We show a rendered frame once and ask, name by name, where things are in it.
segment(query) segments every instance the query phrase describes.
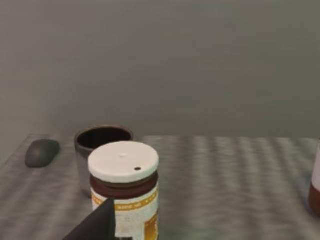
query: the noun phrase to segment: dark triangular object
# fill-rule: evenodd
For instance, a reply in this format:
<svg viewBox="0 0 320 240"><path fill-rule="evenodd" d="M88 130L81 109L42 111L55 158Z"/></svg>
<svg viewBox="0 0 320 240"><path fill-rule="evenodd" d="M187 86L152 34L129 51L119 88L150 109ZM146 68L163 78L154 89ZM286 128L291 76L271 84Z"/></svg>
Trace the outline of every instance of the dark triangular object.
<svg viewBox="0 0 320 240"><path fill-rule="evenodd" d="M63 240L115 240L115 200L108 198Z"/></svg>

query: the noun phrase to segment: black mouse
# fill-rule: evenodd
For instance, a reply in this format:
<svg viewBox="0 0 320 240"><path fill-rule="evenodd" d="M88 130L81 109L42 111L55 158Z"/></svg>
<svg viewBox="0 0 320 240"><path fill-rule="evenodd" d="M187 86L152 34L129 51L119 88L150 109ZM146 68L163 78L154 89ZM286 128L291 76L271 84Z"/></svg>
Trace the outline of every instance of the black mouse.
<svg viewBox="0 0 320 240"><path fill-rule="evenodd" d="M29 168L48 166L60 150L59 142L49 139L34 141L25 154L25 165Z"/></svg>

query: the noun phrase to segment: cup rim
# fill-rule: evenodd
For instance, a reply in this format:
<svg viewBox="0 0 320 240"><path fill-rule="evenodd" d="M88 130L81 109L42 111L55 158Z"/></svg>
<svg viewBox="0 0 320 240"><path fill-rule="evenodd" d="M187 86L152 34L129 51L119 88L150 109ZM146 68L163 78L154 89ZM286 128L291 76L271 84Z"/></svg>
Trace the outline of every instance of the cup rim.
<svg viewBox="0 0 320 240"><path fill-rule="evenodd" d="M88 151L93 150L93 148L81 145L78 142L78 139L82 134L85 134L85 133L87 133L89 131L96 130L96 129L120 129L120 130L123 130L123 131L129 133L130 137L131 137L131 140L134 139L134 133L127 127L124 127L124 126L121 126L121 125L115 125L115 124L102 124L102 125L89 126L87 128L84 128L84 129L78 131L77 134L74 136L74 143L76 144L76 146L80 147L82 149L88 150Z"/></svg>

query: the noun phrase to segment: white label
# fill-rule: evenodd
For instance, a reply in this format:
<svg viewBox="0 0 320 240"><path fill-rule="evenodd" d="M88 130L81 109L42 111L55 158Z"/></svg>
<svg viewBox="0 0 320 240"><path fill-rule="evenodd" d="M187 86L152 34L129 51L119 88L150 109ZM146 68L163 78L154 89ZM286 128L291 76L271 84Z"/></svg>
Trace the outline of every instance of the white label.
<svg viewBox="0 0 320 240"><path fill-rule="evenodd" d="M316 151L315 163L312 173L312 185L320 191L320 143Z"/></svg>
<svg viewBox="0 0 320 240"><path fill-rule="evenodd" d="M158 239L158 185L149 193L132 199L114 201L115 237L134 240ZM92 207L96 210L107 198L91 188Z"/></svg>

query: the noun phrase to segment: gray mug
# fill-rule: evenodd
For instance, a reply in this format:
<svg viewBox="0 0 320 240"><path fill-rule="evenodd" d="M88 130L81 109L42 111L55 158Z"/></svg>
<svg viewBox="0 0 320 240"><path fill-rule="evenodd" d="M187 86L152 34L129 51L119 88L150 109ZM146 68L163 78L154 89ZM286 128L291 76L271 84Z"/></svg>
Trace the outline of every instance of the gray mug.
<svg viewBox="0 0 320 240"><path fill-rule="evenodd" d="M80 189L91 198L88 157L100 146L119 141L132 141L134 134L129 129L118 125L98 125L78 132L74 137L76 165L78 168Z"/></svg>

